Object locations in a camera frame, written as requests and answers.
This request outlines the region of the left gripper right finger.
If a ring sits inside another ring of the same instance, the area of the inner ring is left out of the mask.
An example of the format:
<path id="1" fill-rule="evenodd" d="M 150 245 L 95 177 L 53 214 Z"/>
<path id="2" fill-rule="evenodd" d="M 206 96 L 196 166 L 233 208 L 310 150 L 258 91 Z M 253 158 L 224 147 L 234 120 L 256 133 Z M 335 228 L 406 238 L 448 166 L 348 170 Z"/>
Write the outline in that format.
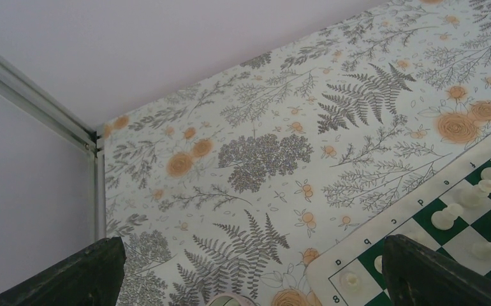
<path id="1" fill-rule="evenodd" d="M 393 305 L 491 305 L 491 280 L 404 235 L 384 238 L 383 279 Z"/>

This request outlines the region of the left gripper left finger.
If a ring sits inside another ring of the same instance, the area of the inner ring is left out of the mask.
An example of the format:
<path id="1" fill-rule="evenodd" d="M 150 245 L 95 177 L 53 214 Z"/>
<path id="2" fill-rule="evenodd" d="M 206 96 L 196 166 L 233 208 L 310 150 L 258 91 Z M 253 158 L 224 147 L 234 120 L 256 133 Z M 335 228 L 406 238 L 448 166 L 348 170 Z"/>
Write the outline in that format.
<path id="1" fill-rule="evenodd" d="M 102 238 L 0 293 L 0 305 L 115 305 L 125 261 L 122 238 Z"/>

